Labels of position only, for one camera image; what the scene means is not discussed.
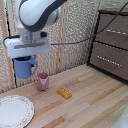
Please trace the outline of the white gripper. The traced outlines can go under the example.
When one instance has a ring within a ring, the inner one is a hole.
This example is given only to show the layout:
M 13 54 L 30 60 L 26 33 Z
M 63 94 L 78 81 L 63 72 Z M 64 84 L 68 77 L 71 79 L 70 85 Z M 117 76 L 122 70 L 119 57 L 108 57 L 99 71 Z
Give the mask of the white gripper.
M 25 57 L 48 53 L 51 50 L 49 34 L 44 31 L 33 33 L 33 40 L 25 43 L 20 36 L 5 39 L 7 53 L 10 58 Z

